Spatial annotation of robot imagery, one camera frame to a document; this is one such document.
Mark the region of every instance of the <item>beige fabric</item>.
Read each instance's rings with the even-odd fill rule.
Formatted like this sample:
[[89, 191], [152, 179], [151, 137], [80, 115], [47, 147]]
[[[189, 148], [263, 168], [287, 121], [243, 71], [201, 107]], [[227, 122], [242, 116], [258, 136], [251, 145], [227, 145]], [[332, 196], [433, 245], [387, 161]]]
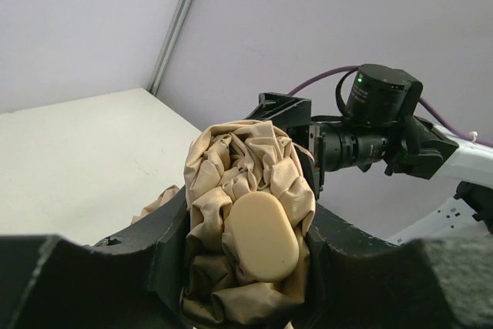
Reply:
[[140, 213], [140, 216], [134, 216], [132, 218], [132, 223], [136, 223], [137, 221], [142, 219], [144, 216], [147, 216], [151, 212], [160, 208], [164, 203], [171, 200], [171, 198], [173, 198], [178, 193], [178, 191], [179, 191], [179, 187], [176, 185], [173, 185], [173, 186], [170, 186], [169, 188], [167, 188], [164, 192], [162, 192], [158, 196], [157, 200], [152, 202], [150, 205], [142, 208], [142, 212]]
[[[202, 324], [261, 324], [302, 304], [310, 262], [304, 236], [314, 218], [315, 199], [287, 134], [272, 122], [211, 126], [192, 143], [184, 176], [190, 232], [183, 314]], [[275, 284], [243, 272], [228, 227], [236, 200], [254, 191], [271, 193], [281, 202], [300, 250], [293, 273]]]

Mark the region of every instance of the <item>metal strip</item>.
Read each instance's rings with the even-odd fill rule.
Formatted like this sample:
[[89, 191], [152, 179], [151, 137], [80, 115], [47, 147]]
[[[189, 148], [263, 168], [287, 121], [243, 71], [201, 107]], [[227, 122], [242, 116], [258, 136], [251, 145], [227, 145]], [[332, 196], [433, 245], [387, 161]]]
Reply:
[[157, 94], [161, 81], [163, 80], [164, 73], [169, 65], [169, 60], [173, 54], [173, 50], [178, 40], [178, 36], [182, 31], [183, 23], [185, 22], [186, 15], [188, 14], [192, 0], [179, 0], [175, 9], [175, 14], [169, 25], [166, 38], [164, 39], [163, 47], [159, 53], [159, 57], [154, 67], [153, 75], [147, 86], [147, 90], [154, 96]]

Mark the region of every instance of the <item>beige oval object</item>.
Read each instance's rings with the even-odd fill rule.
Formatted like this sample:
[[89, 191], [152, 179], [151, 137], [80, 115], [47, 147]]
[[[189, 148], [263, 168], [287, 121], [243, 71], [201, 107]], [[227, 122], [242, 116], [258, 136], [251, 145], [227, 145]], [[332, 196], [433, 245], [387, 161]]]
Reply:
[[270, 283], [293, 272], [300, 251], [283, 206], [275, 196], [264, 192], [245, 194], [234, 203], [228, 219], [245, 272]]

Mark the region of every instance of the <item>black cable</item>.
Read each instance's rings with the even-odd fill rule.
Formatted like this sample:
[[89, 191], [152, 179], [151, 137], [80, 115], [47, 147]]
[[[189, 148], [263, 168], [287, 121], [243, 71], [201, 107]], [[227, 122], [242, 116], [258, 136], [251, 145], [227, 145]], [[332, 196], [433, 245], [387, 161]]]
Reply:
[[337, 108], [339, 109], [340, 114], [343, 117], [346, 117], [346, 118], [349, 117], [349, 112], [347, 111], [346, 103], [344, 103], [344, 100], [342, 99], [342, 96], [341, 96], [342, 84], [344, 83], [344, 80], [349, 75], [355, 73], [358, 68], [359, 68], [359, 66], [353, 68], [348, 73], [346, 73], [344, 76], [342, 76], [342, 79], [339, 80], [339, 82], [337, 83], [337, 86], [336, 86], [336, 104], [337, 104]]

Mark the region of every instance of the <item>table top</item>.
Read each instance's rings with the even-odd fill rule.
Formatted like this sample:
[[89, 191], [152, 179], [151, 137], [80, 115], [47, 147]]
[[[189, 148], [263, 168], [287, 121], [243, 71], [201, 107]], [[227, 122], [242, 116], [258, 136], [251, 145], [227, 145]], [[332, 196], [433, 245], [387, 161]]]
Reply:
[[200, 131], [144, 89], [0, 115], [0, 233], [94, 244], [173, 184]]

